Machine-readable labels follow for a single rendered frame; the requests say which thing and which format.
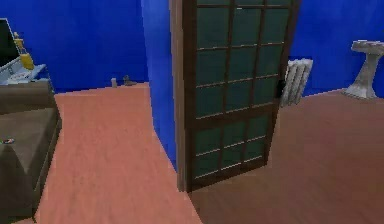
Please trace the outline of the black television set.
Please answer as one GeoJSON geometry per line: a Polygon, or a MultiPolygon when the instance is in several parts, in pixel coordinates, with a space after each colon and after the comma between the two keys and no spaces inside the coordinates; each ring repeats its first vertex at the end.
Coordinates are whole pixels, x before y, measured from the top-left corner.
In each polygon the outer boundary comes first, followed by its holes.
{"type": "Polygon", "coordinates": [[[0,67],[19,57],[8,20],[0,18],[0,67]]]}

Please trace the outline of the brown glass-paned room door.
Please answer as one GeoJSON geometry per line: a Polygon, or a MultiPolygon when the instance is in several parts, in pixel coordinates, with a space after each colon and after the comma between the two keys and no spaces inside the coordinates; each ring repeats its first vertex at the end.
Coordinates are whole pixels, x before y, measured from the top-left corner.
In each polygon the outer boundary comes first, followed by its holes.
{"type": "Polygon", "coordinates": [[[182,192],[267,165],[302,0],[168,0],[182,192]]]}

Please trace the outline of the brown sofa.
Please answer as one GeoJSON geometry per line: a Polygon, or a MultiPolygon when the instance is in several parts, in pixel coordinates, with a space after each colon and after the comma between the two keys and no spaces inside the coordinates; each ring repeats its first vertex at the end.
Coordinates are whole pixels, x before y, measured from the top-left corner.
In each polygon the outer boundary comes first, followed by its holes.
{"type": "Polygon", "coordinates": [[[48,81],[0,86],[0,224],[35,215],[61,124],[48,81]]]}

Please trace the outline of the yellow figure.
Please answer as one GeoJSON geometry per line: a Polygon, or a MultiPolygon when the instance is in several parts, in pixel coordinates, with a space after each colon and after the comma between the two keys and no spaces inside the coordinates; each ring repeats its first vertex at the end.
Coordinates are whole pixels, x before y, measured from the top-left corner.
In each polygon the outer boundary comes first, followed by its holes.
{"type": "Polygon", "coordinates": [[[14,42],[20,53],[20,61],[23,67],[27,70],[34,69],[34,62],[31,55],[27,52],[24,46],[24,40],[19,36],[17,32],[14,33],[14,42]]]}

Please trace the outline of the white pedestal sink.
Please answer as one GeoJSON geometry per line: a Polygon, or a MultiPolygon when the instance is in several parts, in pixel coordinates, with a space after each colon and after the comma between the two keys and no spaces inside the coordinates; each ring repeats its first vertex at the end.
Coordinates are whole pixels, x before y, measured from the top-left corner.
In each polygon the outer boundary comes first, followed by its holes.
{"type": "Polygon", "coordinates": [[[373,99],[376,97],[372,84],[379,60],[384,56],[384,42],[356,40],[351,50],[365,54],[365,61],[354,82],[343,93],[359,99],[373,99]]]}

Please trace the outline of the white ribbed radiator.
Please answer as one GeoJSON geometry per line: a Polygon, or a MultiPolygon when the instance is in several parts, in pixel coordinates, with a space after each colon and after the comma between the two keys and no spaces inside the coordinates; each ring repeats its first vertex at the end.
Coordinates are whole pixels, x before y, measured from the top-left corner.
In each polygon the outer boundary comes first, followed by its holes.
{"type": "Polygon", "coordinates": [[[280,101],[281,107],[298,104],[300,102],[312,66],[312,59],[302,58],[288,62],[285,75],[286,85],[280,101]]]}

